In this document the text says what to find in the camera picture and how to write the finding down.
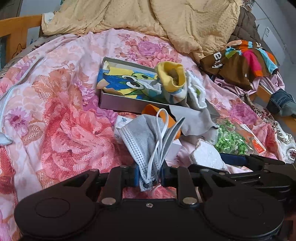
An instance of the wooden bed frame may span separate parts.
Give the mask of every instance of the wooden bed frame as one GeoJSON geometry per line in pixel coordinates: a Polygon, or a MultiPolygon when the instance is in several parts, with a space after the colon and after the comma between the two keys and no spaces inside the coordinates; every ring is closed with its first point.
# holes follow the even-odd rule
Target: wooden bed frame
{"type": "MultiPolygon", "coordinates": [[[[39,27],[41,29],[42,15],[24,16],[0,20],[0,37],[7,36],[6,41],[6,62],[20,53],[27,45],[27,32],[29,28],[39,27]]],[[[264,86],[260,85],[255,94],[250,96],[251,100],[256,97],[261,98],[265,103],[270,99],[271,93],[264,86]]],[[[281,118],[291,129],[292,134],[296,134],[296,119],[291,116],[281,118]]]]}

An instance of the pink cloth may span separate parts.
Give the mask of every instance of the pink cloth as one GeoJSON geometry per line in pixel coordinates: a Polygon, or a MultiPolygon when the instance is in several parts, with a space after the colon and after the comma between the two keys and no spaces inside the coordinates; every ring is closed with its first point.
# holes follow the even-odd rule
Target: pink cloth
{"type": "MultiPolygon", "coordinates": [[[[81,37],[67,34],[42,45],[12,66],[0,82],[0,96],[9,91],[0,131],[13,140],[0,147],[0,240],[18,239],[13,211],[24,197],[90,168],[108,172],[133,162],[113,135],[117,113],[97,107],[96,79],[105,56],[149,67],[160,61],[181,63],[203,81],[207,100],[222,117],[234,113],[232,117],[241,115],[243,122],[250,113],[231,111],[241,110],[236,108],[241,104],[237,96],[202,75],[188,55],[157,37],[110,29],[81,37]]],[[[263,130],[255,133],[260,141],[274,145],[269,126],[260,119],[253,122],[248,123],[250,129],[263,130]]],[[[123,197],[170,198],[174,192],[163,187],[142,193],[126,188],[123,197]]]]}
{"type": "Polygon", "coordinates": [[[168,166],[189,167],[192,163],[189,159],[190,154],[195,150],[195,145],[184,141],[182,137],[179,139],[182,146],[177,153],[176,158],[172,162],[167,162],[168,166]]]}
{"type": "Polygon", "coordinates": [[[253,89],[250,90],[250,91],[242,90],[241,88],[239,88],[239,87],[237,87],[235,85],[226,83],[224,80],[221,80],[219,78],[216,78],[214,82],[218,86],[220,86],[220,87],[222,87],[224,89],[227,89],[227,90],[233,92],[234,94],[236,94],[238,96],[243,96],[245,94],[251,95],[253,93],[256,93],[259,84],[263,84],[272,93],[276,92],[279,89],[283,89],[283,90],[285,89],[284,81],[283,81],[281,75],[279,74],[279,72],[277,72],[276,74],[273,74],[272,76],[255,78],[253,83],[251,83],[251,87],[253,89]]]}
{"type": "Polygon", "coordinates": [[[243,173],[243,172],[252,172],[251,169],[243,166],[243,167],[234,167],[232,165],[226,164],[228,171],[230,174],[235,174],[235,173],[243,173]]]}

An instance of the white ear loop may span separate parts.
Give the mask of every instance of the white ear loop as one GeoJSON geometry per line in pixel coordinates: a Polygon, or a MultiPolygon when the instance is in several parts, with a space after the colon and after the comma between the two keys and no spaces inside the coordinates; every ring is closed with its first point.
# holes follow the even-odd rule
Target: white ear loop
{"type": "Polygon", "coordinates": [[[153,164],[153,159],[154,159],[154,155],[155,155],[155,152],[157,151],[157,148],[159,146],[160,150],[162,149],[163,147],[163,137],[165,135],[165,132],[168,128],[168,112],[166,111],[166,109],[160,109],[157,114],[156,114],[156,127],[157,127],[157,138],[158,138],[158,141],[156,143],[156,146],[155,146],[155,149],[149,159],[149,163],[148,163],[148,169],[147,169],[147,178],[151,178],[151,171],[152,171],[152,164],[153,164]],[[158,115],[161,111],[164,111],[165,112],[165,126],[163,127],[163,130],[162,132],[160,132],[160,127],[159,127],[159,122],[158,122],[158,115]]]}

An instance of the green candy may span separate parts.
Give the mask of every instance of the green candy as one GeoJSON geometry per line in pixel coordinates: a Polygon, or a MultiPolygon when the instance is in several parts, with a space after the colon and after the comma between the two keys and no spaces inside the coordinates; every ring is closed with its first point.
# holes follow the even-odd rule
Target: green candy
{"type": "Polygon", "coordinates": [[[248,151],[245,138],[234,131],[235,126],[228,120],[219,125],[218,141],[215,148],[220,153],[246,154],[248,151]]]}

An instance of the wooden headboard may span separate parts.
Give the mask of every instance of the wooden headboard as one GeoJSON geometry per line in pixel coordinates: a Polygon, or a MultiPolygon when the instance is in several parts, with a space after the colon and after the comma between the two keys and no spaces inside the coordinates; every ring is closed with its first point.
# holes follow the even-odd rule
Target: wooden headboard
{"type": "Polygon", "coordinates": [[[0,20],[0,37],[7,36],[7,63],[20,51],[22,51],[22,49],[26,48],[28,29],[41,26],[41,20],[42,15],[24,16],[0,20]]]}

